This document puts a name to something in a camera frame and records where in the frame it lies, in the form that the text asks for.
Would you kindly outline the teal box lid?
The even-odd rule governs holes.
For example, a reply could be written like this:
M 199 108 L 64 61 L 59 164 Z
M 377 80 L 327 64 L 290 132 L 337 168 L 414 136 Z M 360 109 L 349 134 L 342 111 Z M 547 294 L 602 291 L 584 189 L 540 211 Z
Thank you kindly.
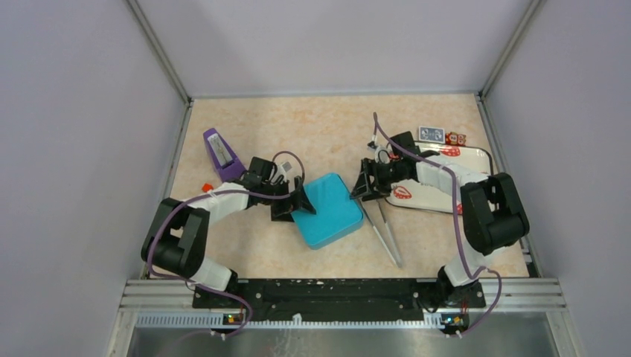
M 350 198 L 350 191 L 339 174 L 328 173 L 306 184 L 304 188 L 317 214 L 292 212 L 292 218 L 301 236 L 309 226 L 317 223 L 353 222 L 358 219 L 364 221 L 362 209 Z

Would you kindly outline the teal chocolate box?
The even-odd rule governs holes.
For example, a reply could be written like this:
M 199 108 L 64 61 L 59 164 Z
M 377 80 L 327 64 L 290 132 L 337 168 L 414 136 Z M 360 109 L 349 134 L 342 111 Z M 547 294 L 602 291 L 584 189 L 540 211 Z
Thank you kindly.
M 302 236 L 305 243 L 312 250 L 318 250 L 332 244 L 343 237 L 359 230 L 363 219 L 356 221 L 323 222 L 309 226 Z

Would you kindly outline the metal tongs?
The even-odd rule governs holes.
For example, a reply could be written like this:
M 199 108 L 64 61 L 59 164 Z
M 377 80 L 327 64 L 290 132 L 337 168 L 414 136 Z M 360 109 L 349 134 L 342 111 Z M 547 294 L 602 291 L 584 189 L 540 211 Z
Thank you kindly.
M 394 237 L 394 233 L 391 229 L 390 222 L 387 215 L 385 214 L 385 208 L 382 204 L 383 202 L 384 200 L 380 199 L 376 200 L 374 204 L 371 203 L 371 205 L 376 207 L 379 212 L 379 215 L 375 216 L 370 213 L 365 202 L 361 200 L 358 201 L 365 218 L 367 219 L 377 238 L 380 240 L 390 260 L 397 268 L 401 269 L 403 267 L 403 259 L 401 257 L 396 239 Z

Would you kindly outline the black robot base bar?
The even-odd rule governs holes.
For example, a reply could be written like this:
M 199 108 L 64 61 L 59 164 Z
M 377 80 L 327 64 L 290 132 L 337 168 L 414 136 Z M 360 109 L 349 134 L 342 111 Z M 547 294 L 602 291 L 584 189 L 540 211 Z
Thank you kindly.
M 480 283 L 447 288 L 435 279 L 239 279 L 228 285 L 228 296 L 193 293 L 192 306 L 245 313 L 252 323 L 420 321 L 432 312 L 459 312 L 487 305 Z

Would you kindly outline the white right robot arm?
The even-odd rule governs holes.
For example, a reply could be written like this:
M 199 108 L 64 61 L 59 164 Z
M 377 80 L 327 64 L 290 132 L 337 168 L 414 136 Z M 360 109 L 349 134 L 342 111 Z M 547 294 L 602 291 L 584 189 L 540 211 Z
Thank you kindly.
M 392 158 L 362 160 L 360 172 L 347 199 L 362 202 L 384 199 L 394 184 L 412 180 L 448 194 L 452 199 L 458 256 L 441 267 L 435 299 L 457 306 L 467 289 L 487 269 L 490 257 L 515 244 L 530 231 L 513 178 L 507 173 L 485 176 L 456 164 L 444 154 L 420 150 L 410 132 L 389 137 Z

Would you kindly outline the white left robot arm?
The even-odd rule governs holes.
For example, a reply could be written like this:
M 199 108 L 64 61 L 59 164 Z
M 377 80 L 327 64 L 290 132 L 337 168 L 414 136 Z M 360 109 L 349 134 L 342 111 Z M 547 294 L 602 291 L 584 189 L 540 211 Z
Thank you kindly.
M 184 201 L 163 199 L 141 248 L 141 259 L 151 273 L 180 278 L 210 288 L 211 299 L 230 307 L 238 299 L 232 283 L 236 272 L 206 255 L 208 229 L 229 215 L 256 205 L 267 205 L 273 219 L 297 210 L 295 200 L 304 176 L 287 178 L 274 161 L 255 157 L 236 178 L 230 178 L 207 193 Z

